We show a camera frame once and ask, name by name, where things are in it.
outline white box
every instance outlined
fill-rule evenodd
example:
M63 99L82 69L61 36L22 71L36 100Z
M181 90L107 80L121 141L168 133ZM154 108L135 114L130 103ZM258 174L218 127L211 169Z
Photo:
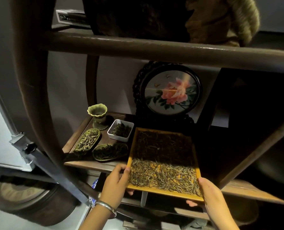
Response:
M75 9L56 9L59 23L91 28L84 11Z
M131 127L131 130L130 130L129 135L128 135L127 138L111 134L112 130L113 130L113 129L115 128L115 126L116 126L117 124L119 124L119 123L123 123L125 126ZM114 120L113 124L111 125L111 127L109 128L109 130L108 130L108 132L107 132L107 133L108 133L108 136L109 136L110 139L115 139L115 140L122 141L122 142L128 142L129 137L130 137L130 135L131 135L131 132L132 132L132 129L133 129L134 125L135 125L135 124L132 123L132 122L127 122L127 121L124 121L124 120L116 119L116 120Z

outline pink flower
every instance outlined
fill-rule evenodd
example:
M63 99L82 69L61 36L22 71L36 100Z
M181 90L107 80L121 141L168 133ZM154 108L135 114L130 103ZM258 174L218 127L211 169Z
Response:
M186 88L190 87L189 81L182 81L176 78L176 83L169 82L163 89L162 98L167 100L167 104L175 105L175 102L183 102L188 99Z

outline bangle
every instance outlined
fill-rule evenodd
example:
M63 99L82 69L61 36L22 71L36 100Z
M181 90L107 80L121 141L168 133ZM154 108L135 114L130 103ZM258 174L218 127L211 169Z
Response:
M105 208L107 208L109 211L111 211L113 214L114 214L114 217L113 218L115 218L116 216L117 216L117 211L116 210L114 210L114 208L113 207L111 207L109 204L107 204L107 203L105 203L105 202L103 202L103 201L96 201L95 202L95 205L101 205L101 206L104 206Z

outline person's left hand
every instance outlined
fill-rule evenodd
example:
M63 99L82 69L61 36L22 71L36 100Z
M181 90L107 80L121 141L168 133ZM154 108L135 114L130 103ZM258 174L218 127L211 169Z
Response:
M118 164L106 178L99 200L109 204L114 209L117 209L124 197L125 189L129 180L129 174L130 167L126 167L124 164ZM128 190L127 192L130 195L133 194L132 190Z

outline hand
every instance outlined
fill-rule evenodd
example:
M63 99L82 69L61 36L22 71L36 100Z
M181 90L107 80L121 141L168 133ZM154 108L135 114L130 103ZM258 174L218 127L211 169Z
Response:
M198 183L211 221L219 229L238 229L221 190L206 178L198 178ZM197 203L193 201L187 200L186 202L190 207L197 206Z
M124 164L118 164L106 178L99 200L109 204L114 209L117 209L124 197L125 189L129 180L129 174L130 167L126 167Z

